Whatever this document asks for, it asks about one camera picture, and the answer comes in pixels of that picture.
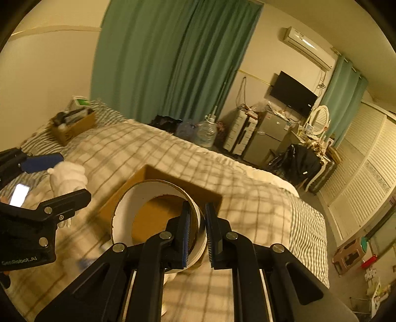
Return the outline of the white plush toy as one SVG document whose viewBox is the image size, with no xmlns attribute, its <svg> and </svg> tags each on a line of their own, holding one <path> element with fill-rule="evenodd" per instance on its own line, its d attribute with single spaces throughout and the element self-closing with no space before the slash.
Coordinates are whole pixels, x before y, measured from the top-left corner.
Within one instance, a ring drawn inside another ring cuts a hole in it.
<svg viewBox="0 0 396 322">
<path fill-rule="evenodd" d="M 85 176 L 85 167 L 69 161 L 62 161 L 49 168 L 50 186 L 54 197 L 87 187 L 88 178 Z"/>
</svg>

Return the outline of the white tape roll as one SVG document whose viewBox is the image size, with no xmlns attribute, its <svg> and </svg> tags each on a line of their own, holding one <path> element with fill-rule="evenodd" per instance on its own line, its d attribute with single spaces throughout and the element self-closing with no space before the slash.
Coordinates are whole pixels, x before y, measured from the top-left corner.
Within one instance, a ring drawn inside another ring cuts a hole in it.
<svg viewBox="0 0 396 322">
<path fill-rule="evenodd" d="M 123 197 L 112 218 L 112 241 L 127 246 L 145 242 L 151 236 L 164 231 L 170 219 L 180 216 L 183 203 L 186 203 L 191 210 L 186 268 L 192 267 L 202 257 L 206 249 L 207 237 L 201 209 L 188 194 L 184 194 L 184 197 L 184 201 L 173 199 L 168 195 L 158 197 L 147 202 L 135 215 L 132 210 L 138 203 Z"/>
</svg>

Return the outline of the glowing smartphone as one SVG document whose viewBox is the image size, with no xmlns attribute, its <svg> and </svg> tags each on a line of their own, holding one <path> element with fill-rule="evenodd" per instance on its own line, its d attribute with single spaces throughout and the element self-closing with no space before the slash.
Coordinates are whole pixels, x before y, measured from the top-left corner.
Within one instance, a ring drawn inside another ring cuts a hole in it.
<svg viewBox="0 0 396 322">
<path fill-rule="evenodd" d="M 29 193 L 29 186 L 17 184 L 11 196 L 9 204 L 14 207 L 21 207 Z"/>
</svg>

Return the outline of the striped grey bed sheet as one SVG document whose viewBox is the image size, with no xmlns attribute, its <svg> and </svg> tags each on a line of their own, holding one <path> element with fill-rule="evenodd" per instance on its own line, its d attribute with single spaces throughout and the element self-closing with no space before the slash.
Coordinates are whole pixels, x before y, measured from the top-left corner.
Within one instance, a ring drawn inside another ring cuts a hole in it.
<svg viewBox="0 0 396 322">
<path fill-rule="evenodd" d="M 48 127 L 29 137 L 22 149 L 33 155 L 59 152 L 85 167 L 92 201 L 58 232 L 59 263 L 71 270 L 101 255 L 107 241 L 99 229 L 99 207 L 144 165 L 153 166 L 222 195 L 220 215 L 255 243 L 285 243 L 322 282 L 328 281 L 323 215 L 302 201 L 286 181 L 233 161 L 165 131 L 134 120 L 99 100 L 92 101 L 98 125 L 61 146 Z"/>
</svg>

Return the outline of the small cluttered cardboard box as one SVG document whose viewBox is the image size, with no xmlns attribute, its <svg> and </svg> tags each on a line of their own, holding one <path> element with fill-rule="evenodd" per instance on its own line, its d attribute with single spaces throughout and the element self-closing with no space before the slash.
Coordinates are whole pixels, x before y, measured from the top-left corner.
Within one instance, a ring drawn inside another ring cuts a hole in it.
<svg viewBox="0 0 396 322">
<path fill-rule="evenodd" d="M 63 118 L 63 123 L 59 120 L 58 116 L 51 119 L 50 132 L 58 143 L 66 146 L 72 139 L 96 126 L 96 112 L 88 109 L 84 117 L 71 123 L 66 123 L 66 117 Z"/>
</svg>

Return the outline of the white louvered wardrobe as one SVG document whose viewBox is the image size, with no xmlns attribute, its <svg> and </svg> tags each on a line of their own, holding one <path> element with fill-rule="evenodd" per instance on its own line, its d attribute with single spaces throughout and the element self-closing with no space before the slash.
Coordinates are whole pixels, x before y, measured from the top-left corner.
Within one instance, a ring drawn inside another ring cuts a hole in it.
<svg viewBox="0 0 396 322">
<path fill-rule="evenodd" d="M 395 195 L 395 115 L 361 102 L 337 153 L 341 162 L 319 196 L 342 244 L 374 222 Z"/>
</svg>

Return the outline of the black jacket on chair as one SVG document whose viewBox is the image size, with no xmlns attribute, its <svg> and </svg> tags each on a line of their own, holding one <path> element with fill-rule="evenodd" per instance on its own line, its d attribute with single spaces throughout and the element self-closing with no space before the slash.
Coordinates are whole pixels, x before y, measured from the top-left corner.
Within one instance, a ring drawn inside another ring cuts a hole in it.
<svg viewBox="0 0 396 322">
<path fill-rule="evenodd" d="M 291 144 L 268 163 L 269 172 L 295 187 L 307 179 L 311 180 L 321 168 L 321 158 L 313 148 L 299 144 Z"/>
</svg>

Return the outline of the large clear water jug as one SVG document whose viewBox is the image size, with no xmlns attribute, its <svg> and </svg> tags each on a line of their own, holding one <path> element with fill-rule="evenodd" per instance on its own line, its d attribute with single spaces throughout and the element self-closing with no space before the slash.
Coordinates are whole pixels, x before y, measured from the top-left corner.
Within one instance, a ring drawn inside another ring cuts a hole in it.
<svg viewBox="0 0 396 322">
<path fill-rule="evenodd" d="M 207 115 L 205 120 L 197 127 L 194 143 L 203 148 L 211 148 L 218 134 L 216 117 Z"/>
</svg>

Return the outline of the grey mini fridge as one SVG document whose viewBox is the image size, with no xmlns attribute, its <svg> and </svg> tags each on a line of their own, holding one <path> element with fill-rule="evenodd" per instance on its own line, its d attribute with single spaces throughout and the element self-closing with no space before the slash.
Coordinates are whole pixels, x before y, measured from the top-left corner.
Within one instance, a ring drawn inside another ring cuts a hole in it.
<svg viewBox="0 0 396 322">
<path fill-rule="evenodd" d="M 243 160 L 254 166 L 263 166 L 270 150 L 275 151 L 286 134 L 287 121 L 271 111 L 265 112 L 244 151 Z"/>
</svg>

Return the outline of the oval white vanity mirror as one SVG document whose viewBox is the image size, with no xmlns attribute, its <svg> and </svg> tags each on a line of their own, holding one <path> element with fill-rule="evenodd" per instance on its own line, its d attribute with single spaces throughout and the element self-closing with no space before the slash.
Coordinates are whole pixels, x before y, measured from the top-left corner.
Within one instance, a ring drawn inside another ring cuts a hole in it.
<svg viewBox="0 0 396 322">
<path fill-rule="evenodd" d="M 330 112 L 325 105 L 316 107 L 310 114 L 305 132 L 309 135 L 321 135 L 330 125 Z"/>
</svg>

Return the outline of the large green curtain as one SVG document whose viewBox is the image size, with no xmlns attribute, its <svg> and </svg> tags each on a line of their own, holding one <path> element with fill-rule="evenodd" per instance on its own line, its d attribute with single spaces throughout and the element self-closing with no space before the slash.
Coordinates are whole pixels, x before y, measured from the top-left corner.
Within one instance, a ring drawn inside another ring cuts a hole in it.
<svg viewBox="0 0 396 322">
<path fill-rule="evenodd" d="M 111 1 L 90 96 L 141 123 L 220 113 L 262 8 L 256 1 Z"/>
</svg>

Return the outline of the green window curtain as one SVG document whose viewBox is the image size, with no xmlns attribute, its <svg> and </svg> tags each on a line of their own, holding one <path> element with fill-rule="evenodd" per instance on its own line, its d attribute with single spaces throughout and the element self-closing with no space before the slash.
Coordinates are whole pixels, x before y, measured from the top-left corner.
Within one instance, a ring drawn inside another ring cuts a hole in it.
<svg viewBox="0 0 396 322">
<path fill-rule="evenodd" d="M 325 133 L 333 137 L 337 148 L 355 117 L 369 82 L 349 58 L 338 57 L 332 78 L 321 100 L 330 112 L 330 125 Z"/>
</svg>

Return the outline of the white air conditioner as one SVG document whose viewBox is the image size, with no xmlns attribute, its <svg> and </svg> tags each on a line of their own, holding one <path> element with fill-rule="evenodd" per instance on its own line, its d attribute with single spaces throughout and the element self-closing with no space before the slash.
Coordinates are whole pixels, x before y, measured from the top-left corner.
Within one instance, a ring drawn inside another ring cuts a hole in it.
<svg viewBox="0 0 396 322">
<path fill-rule="evenodd" d="M 323 71 L 332 70 L 336 64 L 330 54 L 294 27 L 287 29 L 283 42 L 303 54 Z"/>
</svg>

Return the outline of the black wall television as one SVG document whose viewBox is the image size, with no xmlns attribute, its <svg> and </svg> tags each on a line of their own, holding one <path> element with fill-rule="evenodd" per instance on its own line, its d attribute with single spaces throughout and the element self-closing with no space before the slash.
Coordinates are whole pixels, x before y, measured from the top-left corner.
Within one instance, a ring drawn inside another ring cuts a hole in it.
<svg viewBox="0 0 396 322">
<path fill-rule="evenodd" d="M 274 82 L 270 96 L 307 118 L 318 96 L 306 86 L 281 71 Z"/>
</svg>

